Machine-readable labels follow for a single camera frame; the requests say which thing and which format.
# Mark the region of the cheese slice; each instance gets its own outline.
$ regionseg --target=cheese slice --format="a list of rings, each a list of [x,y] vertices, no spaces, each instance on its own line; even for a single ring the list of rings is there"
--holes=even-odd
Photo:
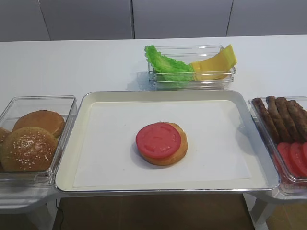
[[[236,56],[232,45],[222,49],[218,54],[205,61],[190,63],[195,72],[229,71],[236,64]],[[227,74],[195,74],[195,80],[223,79]]]

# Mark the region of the red tomato slice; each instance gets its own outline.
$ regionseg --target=red tomato slice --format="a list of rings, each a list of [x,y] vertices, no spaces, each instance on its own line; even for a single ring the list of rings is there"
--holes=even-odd
[[[290,147],[290,162],[301,177],[307,177],[307,165],[303,161],[303,147],[295,142]]]
[[[307,142],[303,144],[303,160],[307,164]]]
[[[291,146],[291,144],[289,144],[289,143],[281,142],[281,143],[278,144],[277,149],[278,149],[280,155],[282,156],[282,159],[283,159],[286,167],[288,168],[288,171],[290,172],[290,174],[294,177],[300,177],[299,173],[293,167],[293,164],[290,161],[290,146]]]
[[[142,128],[136,135],[136,144],[145,156],[162,159],[180,148],[181,136],[170,124],[158,122]]]

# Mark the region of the white table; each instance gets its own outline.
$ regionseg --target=white table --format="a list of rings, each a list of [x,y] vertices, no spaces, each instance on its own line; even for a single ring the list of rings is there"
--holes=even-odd
[[[93,91],[148,90],[143,48],[152,44],[232,44],[238,64],[230,89],[240,92],[246,101],[268,95],[304,96],[306,41],[307,35],[3,42],[0,43],[0,110],[15,96],[75,95],[79,105],[82,97]],[[284,196],[278,189],[255,195],[270,203],[307,198]],[[0,212],[27,212],[58,196],[52,188],[0,188]],[[259,226],[273,210],[262,202],[251,212]]]

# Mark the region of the cabinet door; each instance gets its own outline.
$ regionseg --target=cabinet door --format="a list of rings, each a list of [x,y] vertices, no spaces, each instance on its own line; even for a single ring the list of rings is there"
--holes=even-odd
[[[232,0],[133,0],[135,38],[226,36]]]
[[[37,0],[0,1],[0,41],[49,40]]]
[[[234,0],[227,36],[307,34],[306,0]]]
[[[51,40],[132,38],[130,0],[40,0]]]

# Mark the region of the clear plastic container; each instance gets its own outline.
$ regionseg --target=clear plastic container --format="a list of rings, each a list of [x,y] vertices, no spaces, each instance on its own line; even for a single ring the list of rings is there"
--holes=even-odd
[[[58,146],[50,167],[45,171],[35,172],[1,171],[0,186],[7,186],[8,184],[10,186],[53,184],[53,176],[58,168],[66,140],[77,115],[76,98],[74,96],[15,97],[2,113],[0,127],[11,131],[21,116],[38,110],[57,112],[65,121],[65,127],[58,139]]]
[[[307,108],[307,97],[286,97],[288,101],[295,100],[303,108]],[[262,101],[267,108],[266,98],[262,98]],[[281,176],[280,189],[286,195],[297,195],[297,194],[307,194],[307,178],[297,178],[294,177],[288,170],[286,164],[281,157],[277,145],[273,142],[269,132],[259,116],[257,109],[252,100],[248,101],[250,105],[250,112],[255,122],[255,125],[263,139],[263,142],[266,144],[266,147],[271,154],[271,158],[275,164],[275,167],[278,173]]]
[[[223,46],[159,46],[156,48],[169,58],[189,64],[193,61],[204,61],[213,57],[223,49]],[[236,68],[233,67],[230,71],[157,73],[148,63],[148,72],[150,86],[155,90],[226,89],[234,81]],[[193,80],[166,81],[165,75],[170,74]],[[209,78],[209,80],[195,80],[199,75],[202,78]]]

